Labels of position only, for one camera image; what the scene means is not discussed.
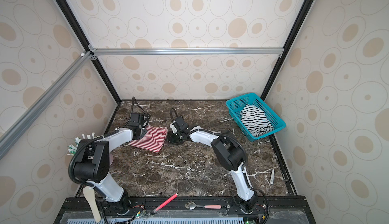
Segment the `spoon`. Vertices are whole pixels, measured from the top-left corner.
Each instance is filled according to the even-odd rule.
[[[185,204],[185,208],[193,210],[195,207],[202,207],[207,209],[221,209],[221,205],[196,205],[194,202],[190,201]]]

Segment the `wall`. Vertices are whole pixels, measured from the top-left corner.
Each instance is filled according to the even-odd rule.
[[[54,222],[78,188],[68,176],[68,146],[76,136],[103,134],[115,107],[87,62],[0,160],[1,224]]]
[[[282,46],[304,0],[69,0],[97,48]]]
[[[0,0],[0,136],[83,49],[52,0]]]
[[[387,223],[389,0],[317,0],[266,102],[318,224]]]
[[[121,99],[260,95],[278,55],[100,56]]]

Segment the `black corner post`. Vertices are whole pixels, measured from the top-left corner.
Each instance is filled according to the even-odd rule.
[[[282,56],[278,58],[277,62],[275,63],[275,66],[273,68],[273,71],[270,74],[269,80],[266,82],[265,89],[262,92],[261,99],[265,100],[266,96],[268,95],[271,86],[273,85],[278,72],[281,69],[282,64],[284,63],[284,60],[286,56],[289,53],[290,48],[293,45],[293,42],[302,26],[304,23],[305,17],[307,17],[307,14],[309,12],[309,9],[312,6],[312,3],[314,0],[304,0],[303,5],[301,6],[300,12],[297,15],[296,20],[294,21],[293,27],[289,33],[288,38],[286,39],[285,45],[284,45],[284,51],[282,53]]]
[[[70,6],[66,2],[66,0],[55,0],[61,9],[62,13],[66,17],[67,21],[69,22],[70,26],[72,27],[74,33],[76,34],[78,40],[81,42],[81,45],[85,49],[85,51],[90,51],[93,55],[93,51],[90,50],[88,45],[90,44],[88,39],[85,36],[85,33],[82,31],[82,28],[80,27],[80,24],[78,23],[76,17],[74,16]],[[121,102],[121,99],[116,92],[114,86],[112,85],[111,81],[109,80],[107,73],[105,72],[103,66],[101,65],[100,61],[96,57],[96,59],[92,60],[93,65],[95,66],[96,70],[98,71],[99,75],[103,79],[105,85],[107,86],[109,92],[114,97],[114,100],[117,104]]]

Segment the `silver horizontal bar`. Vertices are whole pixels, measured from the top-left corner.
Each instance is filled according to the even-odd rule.
[[[78,59],[47,89],[43,95],[9,128],[0,139],[0,159],[11,149],[17,140],[34,123],[46,107],[68,84],[73,76],[81,69],[85,61],[91,59],[91,52],[84,52],[84,56]]]
[[[283,47],[245,48],[95,48],[97,55],[181,55],[181,54],[282,54]]]

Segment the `pink spoon handle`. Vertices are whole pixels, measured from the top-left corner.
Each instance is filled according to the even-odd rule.
[[[204,205],[207,209],[221,209],[221,205]]]

